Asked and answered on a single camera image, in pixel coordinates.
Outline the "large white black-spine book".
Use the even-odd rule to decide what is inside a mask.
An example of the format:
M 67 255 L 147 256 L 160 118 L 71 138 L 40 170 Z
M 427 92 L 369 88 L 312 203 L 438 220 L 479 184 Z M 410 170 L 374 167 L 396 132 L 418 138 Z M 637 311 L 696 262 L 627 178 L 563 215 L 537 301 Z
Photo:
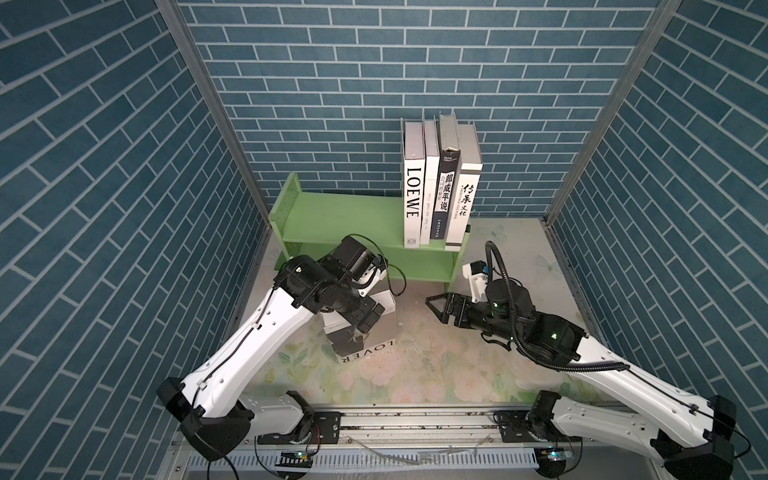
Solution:
M 460 164 L 452 190 L 445 250 L 459 252 L 478 188 L 483 164 L 477 132 L 473 124 L 459 124 Z

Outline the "white La Dame aux camelias book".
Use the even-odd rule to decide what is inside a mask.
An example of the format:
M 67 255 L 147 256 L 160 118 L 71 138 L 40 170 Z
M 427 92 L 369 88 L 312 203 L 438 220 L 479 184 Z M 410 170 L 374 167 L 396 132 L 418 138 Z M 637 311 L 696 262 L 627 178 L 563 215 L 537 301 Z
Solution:
M 421 238 L 422 245 L 428 245 L 431 240 L 432 215 L 437 189 L 437 176 L 440 163 L 438 127 L 435 120 L 423 121 L 425 146 L 425 177 L 422 207 Z

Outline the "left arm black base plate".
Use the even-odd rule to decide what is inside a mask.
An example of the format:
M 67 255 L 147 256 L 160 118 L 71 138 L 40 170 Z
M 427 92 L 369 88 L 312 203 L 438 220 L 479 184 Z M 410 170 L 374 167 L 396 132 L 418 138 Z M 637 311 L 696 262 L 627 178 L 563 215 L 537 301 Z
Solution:
M 320 445 L 335 445 L 339 441 L 342 413 L 340 411 L 315 411 L 303 420 L 300 441 Z

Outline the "green two-tier shelf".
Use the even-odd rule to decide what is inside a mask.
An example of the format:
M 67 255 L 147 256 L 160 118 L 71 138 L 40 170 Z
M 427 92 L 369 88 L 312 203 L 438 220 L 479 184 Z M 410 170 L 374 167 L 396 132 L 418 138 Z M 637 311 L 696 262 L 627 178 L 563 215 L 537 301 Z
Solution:
M 418 249 L 404 246 L 403 200 L 397 197 L 314 193 L 302 189 L 297 173 L 287 177 L 269 221 L 281 248 L 282 262 L 308 255 L 316 260 L 353 234 L 373 253 L 381 252 L 393 265 L 392 279 L 436 282 L 454 288 L 470 239 L 467 227 L 460 249 L 445 249 L 432 240 Z

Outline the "white Loewe Foundation Craft Prize book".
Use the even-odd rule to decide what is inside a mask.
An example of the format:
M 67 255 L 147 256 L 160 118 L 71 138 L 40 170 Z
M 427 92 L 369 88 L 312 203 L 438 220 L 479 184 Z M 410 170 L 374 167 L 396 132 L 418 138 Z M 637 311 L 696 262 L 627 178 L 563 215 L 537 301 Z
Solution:
M 415 249 L 421 242 L 426 168 L 424 129 L 421 121 L 405 121 L 403 127 L 404 247 Z

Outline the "white book with barcode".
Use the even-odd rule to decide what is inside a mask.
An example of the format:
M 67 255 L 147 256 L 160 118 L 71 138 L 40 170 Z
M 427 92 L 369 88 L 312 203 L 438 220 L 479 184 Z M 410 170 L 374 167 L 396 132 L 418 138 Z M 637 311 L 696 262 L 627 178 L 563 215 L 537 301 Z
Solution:
M 395 344 L 395 296 L 386 290 L 372 294 L 371 297 L 384 307 L 384 312 L 368 333 L 356 333 L 352 325 L 338 313 L 322 314 L 326 337 L 333 353 L 342 363 L 371 356 Z

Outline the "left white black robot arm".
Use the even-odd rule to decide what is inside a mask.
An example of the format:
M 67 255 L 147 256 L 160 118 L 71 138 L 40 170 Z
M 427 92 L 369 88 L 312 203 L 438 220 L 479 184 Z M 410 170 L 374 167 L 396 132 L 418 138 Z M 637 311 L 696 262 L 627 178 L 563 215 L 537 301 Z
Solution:
M 253 400 L 241 395 L 289 337 L 319 313 L 338 314 L 358 332 L 368 332 L 385 312 L 369 293 L 387 268 L 379 248 L 368 249 L 351 235 L 319 260 L 287 260 L 256 311 L 206 362 L 158 387 L 160 402 L 189 444 L 215 462 L 250 437 L 306 441 L 314 410 L 298 392 Z

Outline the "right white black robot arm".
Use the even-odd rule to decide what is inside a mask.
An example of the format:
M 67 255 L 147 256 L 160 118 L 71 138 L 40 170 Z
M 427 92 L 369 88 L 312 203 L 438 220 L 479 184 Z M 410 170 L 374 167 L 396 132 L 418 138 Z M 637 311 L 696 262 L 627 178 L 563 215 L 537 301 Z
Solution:
M 475 299 L 431 296 L 428 308 L 444 324 L 480 332 L 489 344 L 516 350 L 534 364 L 568 373 L 625 405 L 618 411 L 540 391 L 526 416 L 542 441 L 590 438 L 655 460 L 676 479 L 728 479 L 736 460 L 736 407 L 720 395 L 704 398 L 630 363 L 583 328 L 539 311 L 527 289 L 495 279 Z

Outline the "Chinese book with man portrait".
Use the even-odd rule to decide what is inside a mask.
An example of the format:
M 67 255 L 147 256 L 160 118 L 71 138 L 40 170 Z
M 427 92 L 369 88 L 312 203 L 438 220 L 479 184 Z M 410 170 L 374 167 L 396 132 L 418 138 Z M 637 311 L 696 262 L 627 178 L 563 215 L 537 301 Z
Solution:
M 455 114 L 439 116 L 438 147 L 440 160 L 431 225 L 433 240 L 443 240 L 446 237 L 453 184 L 459 164 L 461 150 Z

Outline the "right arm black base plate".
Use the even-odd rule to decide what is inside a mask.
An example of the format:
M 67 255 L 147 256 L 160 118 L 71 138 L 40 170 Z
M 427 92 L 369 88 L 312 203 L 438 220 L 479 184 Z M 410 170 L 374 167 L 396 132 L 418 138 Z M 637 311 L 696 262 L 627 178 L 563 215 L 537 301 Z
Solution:
M 492 415 L 503 443 L 533 442 L 529 431 L 527 412 L 524 410 L 498 410 Z

